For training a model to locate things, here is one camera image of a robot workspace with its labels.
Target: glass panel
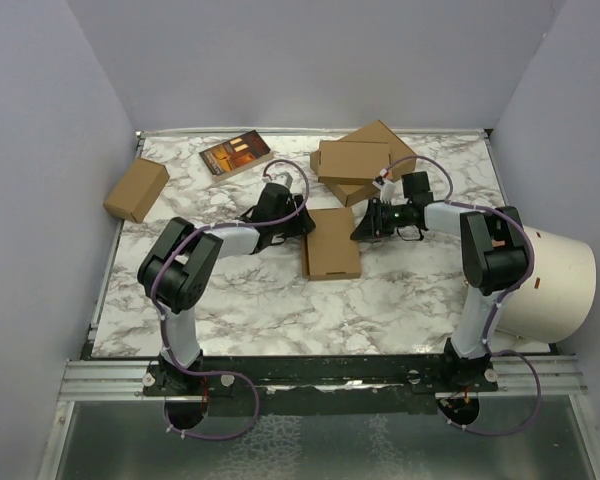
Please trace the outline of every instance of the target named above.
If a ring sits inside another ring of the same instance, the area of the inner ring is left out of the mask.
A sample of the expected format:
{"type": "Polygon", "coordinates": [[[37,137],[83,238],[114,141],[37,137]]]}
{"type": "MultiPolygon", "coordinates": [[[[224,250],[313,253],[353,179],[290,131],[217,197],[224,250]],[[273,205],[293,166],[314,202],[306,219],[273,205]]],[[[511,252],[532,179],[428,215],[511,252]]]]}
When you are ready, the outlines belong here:
{"type": "MultiPolygon", "coordinates": [[[[532,405],[526,397],[484,399],[476,425],[513,426],[532,405]]],[[[153,403],[76,405],[59,478],[594,478],[568,397],[548,397],[534,427],[495,439],[457,431],[437,415],[393,413],[270,415],[242,438],[213,443],[166,434],[161,412],[162,406],[153,403]]],[[[244,421],[209,418],[203,431],[226,433],[244,421]]]]}

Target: white cylinder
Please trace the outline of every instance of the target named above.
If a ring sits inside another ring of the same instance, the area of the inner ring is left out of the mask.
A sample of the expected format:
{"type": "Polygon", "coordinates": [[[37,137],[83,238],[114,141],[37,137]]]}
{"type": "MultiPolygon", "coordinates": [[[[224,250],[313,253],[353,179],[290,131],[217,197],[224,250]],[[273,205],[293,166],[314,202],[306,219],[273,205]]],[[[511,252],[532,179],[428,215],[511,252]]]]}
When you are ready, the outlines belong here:
{"type": "Polygon", "coordinates": [[[535,253],[533,274],[503,307],[499,330],[546,343],[584,322],[596,290],[596,263],[586,243],[524,227],[535,253]]]}

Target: metal frame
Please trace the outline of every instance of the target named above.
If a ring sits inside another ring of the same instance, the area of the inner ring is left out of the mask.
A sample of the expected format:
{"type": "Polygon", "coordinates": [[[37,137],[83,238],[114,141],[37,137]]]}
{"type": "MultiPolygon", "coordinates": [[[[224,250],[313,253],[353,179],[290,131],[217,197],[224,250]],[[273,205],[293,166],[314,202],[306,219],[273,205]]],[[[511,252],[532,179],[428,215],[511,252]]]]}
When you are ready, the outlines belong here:
{"type": "MultiPolygon", "coordinates": [[[[211,128],[172,128],[168,130],[148,130],[144,132],[136,132],[136,136],[140,139],[147,137],[179,137],[197,134],[207,135],[226,135],[230,133],[244,133],[250,130],[257,129],[260,133],[275,134],[279,133],[282,135],[329,135],[329,134],[340,134],[346,135],[347,133],[353,132],[354,128],[299,128],[299,127],[211,127],[211,128]]],[[[481,128],[392,128],[394,133],[399,135],[408,135],[410,133],[414,135],[436,135],[436,134],[451,134],[456,133],[458,135],[471,135],[471,134],[483,134],[484,130],[481,128]]]]}
{"type": "Polygon", "coordinates": [[[600,479],[600,428],[593,407],[585,395],[569,395],[569,399],[593,474],[600,479]]]}
{"type": "MultiPolygon", "coordinates": [[[[527,357],[538,371],[543,395],[578,395],[587,392],[584,376],[576,357],[534,355],[527,357]]],[[[201,401],[199,396],[145,397],[142,377],[154,360],[109,360],[68,362],[62,379],[58,400],[61,402],[94,401],[201,401]]],[[[536,387],[528,367],[518,358],[494,358],[499,390],[480,393],[480,397],[535,395],[536,387]]],[[[343,389],[351,389],[352,381],[343,381],[343,389]]],[[[356,388],[382,388],[386,385],[364,384],[356,388]]],[[[269,389],[288,389],[287,385],[268,386],[269,389]]]]}
{"type": "Polygon", "coordinates": [[[71,418],[75,408],[74,402],[58,402],[49,440],[42,457],[42,464],[38,472],[38,480],[51,480],[58,475],[62,453],[67,443],[71,418]]]}

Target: stacked cardboard boxes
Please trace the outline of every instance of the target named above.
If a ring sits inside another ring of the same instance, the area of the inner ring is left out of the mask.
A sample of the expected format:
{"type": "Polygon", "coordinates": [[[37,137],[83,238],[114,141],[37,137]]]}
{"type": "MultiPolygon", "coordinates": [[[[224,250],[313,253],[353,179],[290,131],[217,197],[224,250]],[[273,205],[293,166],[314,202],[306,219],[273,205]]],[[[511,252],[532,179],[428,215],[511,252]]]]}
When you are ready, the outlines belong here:
{"type": "MultiPolygon", "coordinates": [[[[373,185],[383,168],[415,155],[384,123],[377,120],[337,141],[322,141],[311,153],[311,170],[318,181],[345,208],[311,210],[316,229],[304,239],[303,275],[309,280],[336,280],[361,276],[360,251],[349,237],[355,228],[351,206],[378,193],[373,185]]],[[[392,169],[390,179],[399,180],[415,169],[415,160],[392,169]]]]}

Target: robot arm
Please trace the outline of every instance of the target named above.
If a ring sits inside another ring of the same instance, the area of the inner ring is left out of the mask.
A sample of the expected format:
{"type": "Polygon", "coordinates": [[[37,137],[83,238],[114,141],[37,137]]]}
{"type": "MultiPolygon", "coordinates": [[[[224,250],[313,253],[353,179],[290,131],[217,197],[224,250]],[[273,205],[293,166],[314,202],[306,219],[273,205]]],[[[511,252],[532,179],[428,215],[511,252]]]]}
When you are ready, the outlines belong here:
{"type": "MultiPolygon", "coordinates": [[[[402,182],[407,203],[392,205],[378,198],[370,199],[367,212],[351,238],[376,240],[413,226],[420,231],[441,232],[461,239],[463,271],[470,286],[458,326],[445,345],[442,375],[449,384],[462,387],[488,368],[488,342],[502,312],[495,310],[494,304],[504,290],[523,278],[529,252],[521,233],[501,218],[435,202],[426,172],[405,175],[402,182]]],[[[497,210],[522,225],[514,207],[497,210]]]]}
{"type": "MultiPolygon", "coordinates": [[[[289,175],[280,175],[267,183],[258,203],[239,217],[235,227],[211,229],[197,236],[165,271],[156,292],[157,299],[166,307],[161,328],[166,329],[172,353],[185,368],[190,367],[201,353],[194,306],[207,287],[216,261],[229,256],[256,254],[276,245],[274,240],[277,238],[284,241],[306,235],[315,228],[306,207],[298,211],[303,196],[292,195],[290,187],[289,175]],[[298,213],[290,220],[275,222],[296,211],[298,213]]],[[[160,270],[194,231],[194,225],[180,217],[169,221],[138,270],[138,282],[147,297],[151,298],[151,289],[160,270]]],[[[162,356],[173,363],[164,347],[162,356]]]]}

